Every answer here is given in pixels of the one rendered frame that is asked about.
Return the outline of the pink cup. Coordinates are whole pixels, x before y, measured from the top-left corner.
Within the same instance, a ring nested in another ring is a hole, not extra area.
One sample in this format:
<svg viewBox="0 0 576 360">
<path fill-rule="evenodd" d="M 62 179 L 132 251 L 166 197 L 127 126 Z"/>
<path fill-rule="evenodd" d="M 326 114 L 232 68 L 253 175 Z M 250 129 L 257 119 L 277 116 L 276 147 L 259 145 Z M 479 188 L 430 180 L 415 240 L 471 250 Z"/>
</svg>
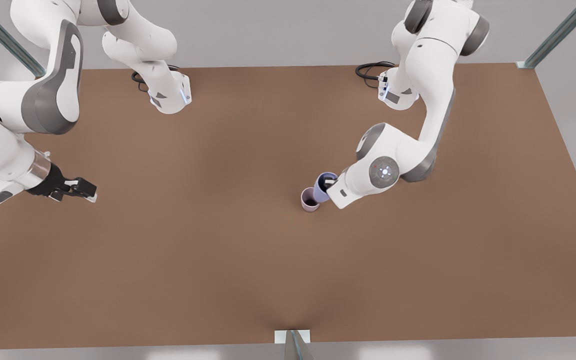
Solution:
<svg viewBox="0 0 576 360">
<path fill-rule="evenodd" d="M 314 198 L 313 187 L 307 187 L 301 192 L 301 206 L 308 213 L 315 212 L 320 207 L 320 203 Z"/>
</svg>

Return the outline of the silver frame post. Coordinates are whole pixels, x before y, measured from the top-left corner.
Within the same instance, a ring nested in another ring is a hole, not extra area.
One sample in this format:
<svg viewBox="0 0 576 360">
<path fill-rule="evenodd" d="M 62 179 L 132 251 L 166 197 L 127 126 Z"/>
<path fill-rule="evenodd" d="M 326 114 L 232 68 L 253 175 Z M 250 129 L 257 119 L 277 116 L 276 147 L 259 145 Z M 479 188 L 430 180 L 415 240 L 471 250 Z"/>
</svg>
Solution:
<svg viewBox="0 0 576 360">
<path fill-rule="evenodd" d="M 283 360 L 314 360 L 313 353 L 307 345 L 310 342 L 310 329 L 274 331 L 274 343 L 284 344 Z"/>
<path fill-rule="evenodd" d="M 13 55 L 25 68 L 34 75 L 40 78 L 46 75 L 46 69 L 39 64 L 39 62 L 30 55 L 30 53 L 23 48 L 23 46 L 14 39 L 14 37 L 7 32 L 7 30 L 0 25 L 0 44 Z"/>
<path fill-rule="evenodd" d="M 535 69 L 576 28 L 576 7 L 524 61 L 517 61 L 518 69 Z"/>
</svg>

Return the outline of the purple cup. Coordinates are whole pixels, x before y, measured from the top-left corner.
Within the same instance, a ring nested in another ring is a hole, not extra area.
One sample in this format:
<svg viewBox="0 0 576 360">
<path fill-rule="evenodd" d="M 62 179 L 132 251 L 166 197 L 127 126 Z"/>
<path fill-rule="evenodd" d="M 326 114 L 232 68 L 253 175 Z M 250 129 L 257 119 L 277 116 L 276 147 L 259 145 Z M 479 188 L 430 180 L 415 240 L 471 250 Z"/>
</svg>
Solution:
<svg viewBox="0 0 576 360">
<path fill-rule="evenodd" d="M 323 172 L 318 176 L 313 187 L 313 198 L 317 203 L 324 203 L 330 199 L 327 191 L 337 179 L 338 175 L 333 172 Z"/>
</svg>

